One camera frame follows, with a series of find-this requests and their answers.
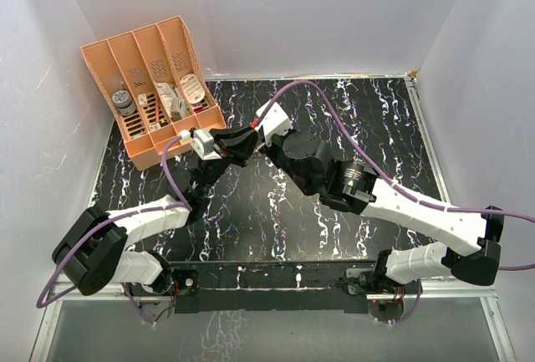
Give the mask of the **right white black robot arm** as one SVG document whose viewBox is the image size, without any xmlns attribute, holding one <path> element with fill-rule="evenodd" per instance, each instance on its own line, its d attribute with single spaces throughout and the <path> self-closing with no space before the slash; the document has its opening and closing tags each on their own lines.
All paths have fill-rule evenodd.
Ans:
<svg viewBox="0 0 535 362">
<path fill-rule="evenodd" d="M 261 152 L 305 196 L 325 206 L 393 222 L 432 239 L 411 250 L 386 249 L 372 270 L 348 283 L 366 293 L 389 293 L 422 278 L 452 276 L 477 286 L 494 284 L 501 256 L 503 218 L 486 208 L 476 214 L 449 212 L 449 204 L 426 207 L 405 188 L 397 191 L 369 165 L 335 158 L 330 145 L 309 132 L 290 130 L 265 140 Z"/>
</svg>

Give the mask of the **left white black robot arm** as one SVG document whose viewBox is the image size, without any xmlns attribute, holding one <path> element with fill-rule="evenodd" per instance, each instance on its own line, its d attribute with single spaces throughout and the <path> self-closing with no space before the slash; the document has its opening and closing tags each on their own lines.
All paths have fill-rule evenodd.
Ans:
<svg viewBox="0 0 535 362">
<path fill-rule="evenodd" d="M 56 272 L 64 273 L 83 295 L 93 295 L 109 283 L 138 283 L 155 294 L 167 292 L 173 275 L 165 260 L 129 247 L 199 220 L 210 203 L 210 190 L 230 165 L 247 164 L 257 139 L 249 126 L 181 131 L 177 140 L 191 143 L 194 162 L 174 169 L 162 164 L 168 194 L 119 211 L 87 208 L 53 250 Z"/>
</svg>

